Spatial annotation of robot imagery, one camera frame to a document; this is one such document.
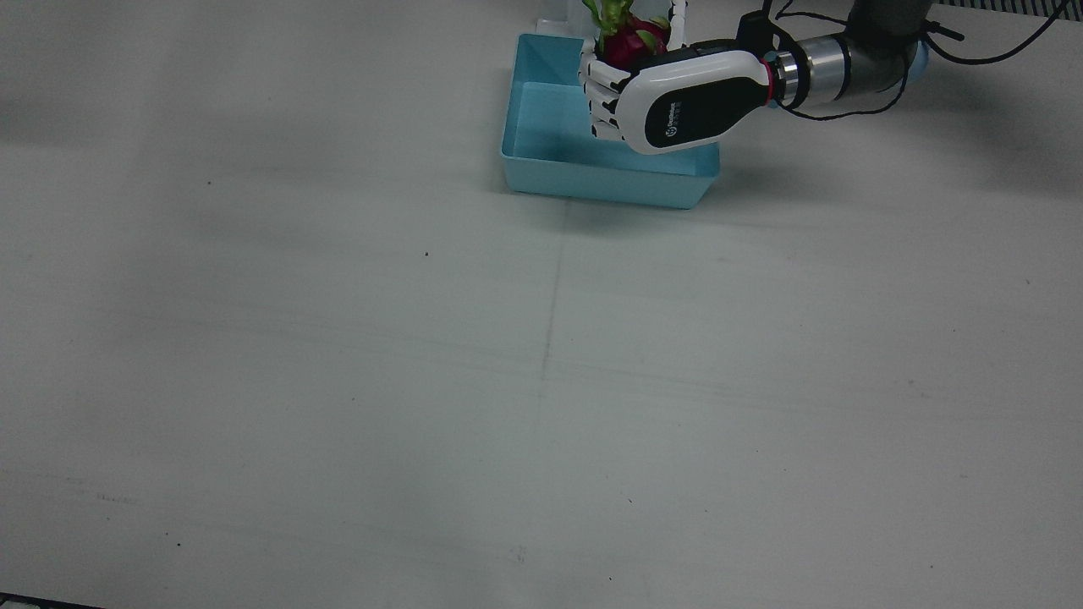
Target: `white table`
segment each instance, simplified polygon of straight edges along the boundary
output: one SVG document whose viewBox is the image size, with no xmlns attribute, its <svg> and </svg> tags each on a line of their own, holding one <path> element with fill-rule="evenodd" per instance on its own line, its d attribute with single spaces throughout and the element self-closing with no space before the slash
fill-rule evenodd
<svg viewBox="0 0 1083 609">
<path fill-rule="evenodd" d="M 507 190 L 536 4 L 0 3 L 0 592 L 1078 607 L 1079 24 L 670 211 Z"/>
</svg>

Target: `blue tray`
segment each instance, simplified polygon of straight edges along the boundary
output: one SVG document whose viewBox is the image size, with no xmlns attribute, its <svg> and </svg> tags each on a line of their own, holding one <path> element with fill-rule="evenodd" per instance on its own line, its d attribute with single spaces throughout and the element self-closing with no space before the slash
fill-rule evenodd
<svg viewBox="0 0 1083 609">
<path fill-rule="evenodd" d="M 578 38 L 523 34 L 504 125 L 513 191 L 690 209 L 718 177 L 718 146 L 641 155 L 590 134 Z"/>
</svg>

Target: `dragon fruit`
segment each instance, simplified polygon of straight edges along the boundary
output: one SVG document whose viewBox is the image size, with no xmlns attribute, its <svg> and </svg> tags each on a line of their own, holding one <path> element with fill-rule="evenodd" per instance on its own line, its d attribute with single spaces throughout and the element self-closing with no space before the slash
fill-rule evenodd
<svg viewBox="0 0 1083 609">
<path fill-rule="evenodd" d="M 662 16 L 644 21 L 631 14 L 635 0 L 583 0 L 598 26 L 595 50 L 606 64 L 630 70 L 651 55 L 666 52 L 669 22 Z"/>
</svg>

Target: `wire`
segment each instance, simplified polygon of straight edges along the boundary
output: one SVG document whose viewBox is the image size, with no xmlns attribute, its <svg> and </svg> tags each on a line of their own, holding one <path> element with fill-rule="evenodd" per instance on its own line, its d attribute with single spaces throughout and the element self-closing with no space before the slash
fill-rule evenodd
<svg viewBox="0 0 1083 609">
<path fill-rule="evenodd" d="M 786 9 L 788 9 L 790 7 L 792 7 L 793 3 L 794 3 L 794 0 L 786 0 L 786 3 L 783 4 L 782 8 L 779 9 L 779 12 L 774 14 L 775 21 L 784 18 L 784 17 L 810 17 L 810 18 L 813 18 L 813 20 L 820 20 L 820 21 L 831 22 L 833 24 L 837 24 L 837 25 L 840 25 L 843 27 L 846 27 L 846 25 L 847 25 L 846 20 L 839 20 L 839 18 L 836 18 L 836 17 L 828 17 L 827 15 L 821 15 L 820 13 L 809 13 L 809 12 L 806 12 L 806 11 L 795 11 L 793 13 L 787 13 Z"/>
<path fill-rule="evenodd" d="M 993 55 L 992 57 L 981 57 L 981 59 L 960 57 L 957 55 L 949 53 L 948 51 L 944 51 L 939 44 L 936 43 L 935 40 L 932 40 L 932 38 L 928 35 L 928 33 L 923 34 L 922 39 L 925 40 L 925 42 L 929 46 L 929 49 L 932 49 L 932 51 L 935 51 L 938 55 L 948 60 L 949 62 L 963 65 L 995 64 L 997 62 L 1003 62 L 1004 60 L 1013 57 L 1027 47 L 1030 47 L 1031 42 L 1038 40 L 1039 36 L 1045 34 L 1045 30 L 1049 29 L 1049 27 L 1053 26 L 1054 22 L 1057 21 L 1057 17 L 1060 16 L 1060 13 L 1065 12 L 1065 10 L 1068 9 L 1069 2 L 1070 0 L 1061 0 L 1060 4 L 1057 7 L 1057 10 L 1054 11 L 1053 14 L 1045 20 L 1045 23 L 1043 23 L 1042 26 L 1034 31 L 1034 34 L 1031 34 L 1030 38 L 1027 38 L 1026 40 L 1020 42 L 1018 47 L 1012 49 L 1006 53 L 1001 53 L 1000 55 Z"/>
</svg>

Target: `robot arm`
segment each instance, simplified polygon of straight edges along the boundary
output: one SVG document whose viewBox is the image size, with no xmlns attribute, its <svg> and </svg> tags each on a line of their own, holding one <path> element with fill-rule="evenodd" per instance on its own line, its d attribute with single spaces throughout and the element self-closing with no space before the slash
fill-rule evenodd
<svg viewBox="0 0 1083 609">
<path fill-rule="evenodd" d="M 632 72 L 586 43 L 579 78 L 595 135 L 658 154 L 718 141 L 771 102 L 794 109 L 888 89 L 913 61 L 932 0 L 856 0 L 844 31 L 801 41 L 770 21 L 769 4 L 741 20 L 735 40 L 670 50 Z"/>
</svg>

